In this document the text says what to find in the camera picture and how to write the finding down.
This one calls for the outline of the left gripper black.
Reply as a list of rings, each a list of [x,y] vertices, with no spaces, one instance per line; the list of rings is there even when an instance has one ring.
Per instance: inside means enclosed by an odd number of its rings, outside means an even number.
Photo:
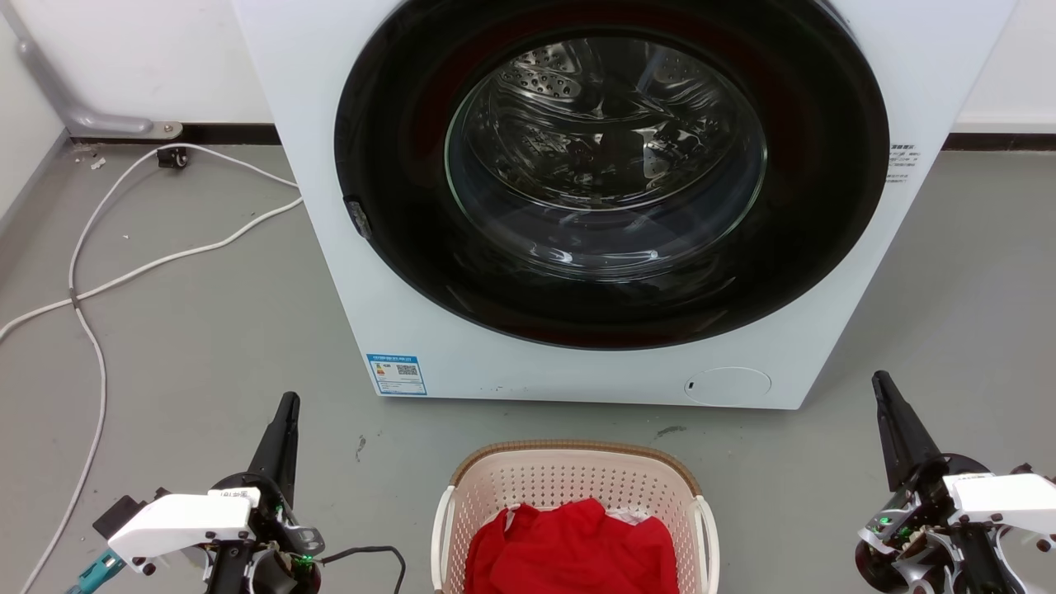
[[[319,533],[295,519],[295,471],[299,446],[300,395],[285,392],[248,471],[215,483],[222,495],[260,493],[250,504],[246,530],[230,539],[209,537],[207,593],[317,593],[322,572],[314,556],[324,550]]]

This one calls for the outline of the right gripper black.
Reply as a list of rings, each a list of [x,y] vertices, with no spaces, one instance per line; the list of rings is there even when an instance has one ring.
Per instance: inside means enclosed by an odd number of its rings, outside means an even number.
[[[1054,478],[1027,464],[1001,476],[941,454],[890,373],[874,372],[871,384],[893,497],[860,530],[861,577],[883,593],[1027,593],[1003,539],[1024,531],[1052,552]]]

